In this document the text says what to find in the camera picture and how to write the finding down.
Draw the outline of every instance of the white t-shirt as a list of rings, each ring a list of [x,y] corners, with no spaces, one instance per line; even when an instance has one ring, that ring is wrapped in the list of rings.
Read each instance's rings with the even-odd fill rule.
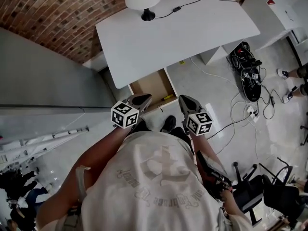
[[[220,207],[203,187],[189,145],[166,133],[145,131],[125,139],[88,189],[81,214],[84,231],[218,231]],[[224,222],[232,223],[231,229],[252,228],[242,217],[230,219]],[[61,230],[63,222],[43,230]]]

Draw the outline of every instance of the yellow object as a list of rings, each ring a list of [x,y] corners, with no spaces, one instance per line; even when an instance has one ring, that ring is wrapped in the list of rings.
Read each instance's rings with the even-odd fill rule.
[[[165,101],[165,100],[167,100],[167,99],[169,99],[169,98],[172,98],[174,95],[173,94],[171,94],[171,95],[169,95],[169,96],[166,96],[165,98],[162,98],[162,101]]]

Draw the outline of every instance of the black lamp base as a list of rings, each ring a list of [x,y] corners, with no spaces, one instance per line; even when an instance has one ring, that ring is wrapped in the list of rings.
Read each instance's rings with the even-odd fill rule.
[[[150,11],[149,9],[145,9],[141,16],[142,20],[144,21],[151,21],[155,18],[155,13]]]

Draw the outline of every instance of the open drawer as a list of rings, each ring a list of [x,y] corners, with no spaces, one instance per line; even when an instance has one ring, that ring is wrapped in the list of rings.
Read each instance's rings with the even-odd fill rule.
[[[129,85],[132,94],[149,93],[152,95],[152,103],[146,112],[157,108],[163,108],[178,98],[166,69],[158,70]]]

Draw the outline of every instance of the power strip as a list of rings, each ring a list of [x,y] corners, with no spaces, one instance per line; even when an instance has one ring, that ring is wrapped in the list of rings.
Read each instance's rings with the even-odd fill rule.
[[[254,110],[252,106],[247,105],[247,109],[246,109],[247,115],[249,115],[249,113],[251,112],[250,117],[254,121],[254,123],[256,123],[259,120],[259,117],[260,117],[259,115],[255,116],[255,114],[254,114],[255,111],[256,110]]]

